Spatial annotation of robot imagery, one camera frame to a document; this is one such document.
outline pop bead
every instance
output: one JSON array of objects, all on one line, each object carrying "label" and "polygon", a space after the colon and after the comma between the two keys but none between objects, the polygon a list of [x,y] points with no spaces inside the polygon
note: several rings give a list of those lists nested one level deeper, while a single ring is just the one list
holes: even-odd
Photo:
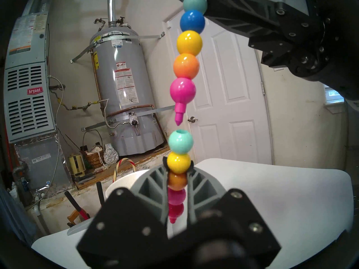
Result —
[{"label": "pop bead", "polygon": [[178,78],[193,79],[200,70],[197,58],[191,54],[179,55],[173,64],[173,71]]},{"label": "pop bead", "polygon": [[175,130],[168,138],[169,148],[177,154],[188,153],[193,146],[193,138],[186,130]]},{"label": "pop bead", "polygon": [[185,206],[183,203],[180,205],[168,204],[168,218],[170,223],[174,224],[177,218],[183,214],[184,209]]},{"label": "pop bead", "polygon": [[167,190],[168,203],[172,205],[180,205],[186,199],[186,190],[173,191],[171,188]]},{"label": "pop bead", "polygon": [[207,10],[207,0],[184,0],[183,8],[185,11],[198,10],[204,14]]},{"label": "pop bead", "polygon": [[195,31],[185,31],[177,38],[177,50],[180,54],[197,56],[202,50],[202,38]]},{"label": "pop bead", "polygon": [[205,23],[202,13],[198,10],[189,10],[182,15],[179,26],[183,32],[195,31],[196,33],[201,33]]},{"label": "pop bead", "polygon": [[188,154],[177,154],[175,152],[171,152],[167,157],[167,165],[174,173],[182,174],[190,167],[191,158]]},{"label": "pop bead", "polygon": [[173,191],[180,191],[187,185],[187,174],[175,174],[172,171],[168,173],[168,187]]},{"label": "pop bead", "polygon": [[186,104],[195,98],[196,86],[190,79],[177,78],[172,82],[169,93],[176,103],[174,121],[179,126],[183,121],[183,114],[186,112]]}]

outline teal bead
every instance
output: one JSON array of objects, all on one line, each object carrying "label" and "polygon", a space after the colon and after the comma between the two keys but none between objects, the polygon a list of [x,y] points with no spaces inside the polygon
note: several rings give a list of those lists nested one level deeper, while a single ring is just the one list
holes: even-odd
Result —
[{"label": "teal bead", "polygon": [[169,148],[177,154],[186,154],[193,146],[193,138],[186,130],[173,131],[168,139]]},{"label": "teal bead", "polygon": [[183,8],[185,11],[198,10],[204,14],[207,10],[207,0],[184,0]]}]

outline bryant logo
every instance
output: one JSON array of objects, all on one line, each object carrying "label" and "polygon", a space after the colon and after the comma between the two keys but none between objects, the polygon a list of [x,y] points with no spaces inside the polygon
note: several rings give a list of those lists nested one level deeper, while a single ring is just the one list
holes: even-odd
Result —
[{"label": "bryant logo", "polygon": [[42,92],[43,92],[42,87],[32,88],[32,89],[27,90],[27,95],[35,95],[35,94],[39,94],[39,93],[42,93]]}]

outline wooden platform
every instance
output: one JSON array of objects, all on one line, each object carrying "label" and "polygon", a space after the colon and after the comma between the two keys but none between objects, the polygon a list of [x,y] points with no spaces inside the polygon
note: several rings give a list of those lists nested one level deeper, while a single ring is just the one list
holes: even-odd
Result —
[{"label": "wooden platform", "polygon": [[[127,158],[130,158],[135,163],[135,165],[138,165],[138,164],[141,164],[141,163],[143,163],[143,162],[157,156],[158,154],[164,153],[164,152],[166,152],[168,150],[169,150],[168,144],[164,144],[162,147],[159,146],[159,147],[155,148],[154,150],[150,150],[150,151],[147,151],[147,152],[142,153],[142,154],[137,154],[137,155],[133,155],[133,156],[127,156]],[[84,189],[84,188],[96,183],[97,181],[101,181],[101,180],[103,180],[103,179],[105,179],[107,177],[112,177],[113,172],[115,171],[116,164],[117,163],[111,165],[105,171],[99,172],[98,174],[95,175],[96,177],[94,179],[89,180],[89,181],[85,182],[84,184],[78,184],[77,182],[74,181],[76,187],[79,190],[81,190],[81,189]],[[125,162],[119,167],[118,172],[128,170],[128,169],[131,169],[131,168],[132,168],[132,165],[130,163],[128,163],[128,162]]]}]

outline water heater strap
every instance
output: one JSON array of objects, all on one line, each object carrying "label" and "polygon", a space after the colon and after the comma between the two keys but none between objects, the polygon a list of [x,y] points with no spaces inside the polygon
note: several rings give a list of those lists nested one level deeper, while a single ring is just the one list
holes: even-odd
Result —
[{"label": "water heater strap", "polygon": [[[163,111],[167,111],[167,110],[173,110],[173,109],[174,109],[174,105],[163,107],[163,108],[158,108],[158,109],[154,109],[154,110],[149,110],[149,111],[145,111],[145,112],[139,112],[139,113],[136,114],[136,116],[137,117],[142,117],[144,115],[149,115],[149,114],[153,114],[153,113],[159,113],[159,112],[163,112]],[[128,115],[126,115],[126,116],[124,116],[122,118],[122,120],[126,120],[126,119],[128,119]],[[117,122],[116,119],[112,119],[112,120],[108,121],[109,124],[115,123],[115,122]],[[85,131],[89,131],[89,130],[92,130],[92,129],[95,129],[95,128],[98,128],[98,127],[101,127],[101,126],[105,126],[105,125],[106,125],[106,123],[103,121],[103,122],[99,122],[99,123],[96,123],[96,124],[88,126],[88,127],[82,127],[81,131],[85,132]]]},{"label": "water heater strap", "polygon": [[150,39],[150,38],[162,38],[164,37],[165,33],[162,32],[159,35],[113,35],[110,37],[106,37],[104,39],[100,39],[95,41],[94,43],[90,44],[89,46],[86,47],[85,50],[83,50],[79,55],[77,55],[75,58],[73,58],[72,60],[70,60],[71,63],[76,62],[79,58],[81,58],[85,53],[88,53],[93,47],[95,47],[98,44],[101,44],[103,42],[106,41],[110,41],[110,40],[124,40],[126,38],[131,38],[131,39]]}]

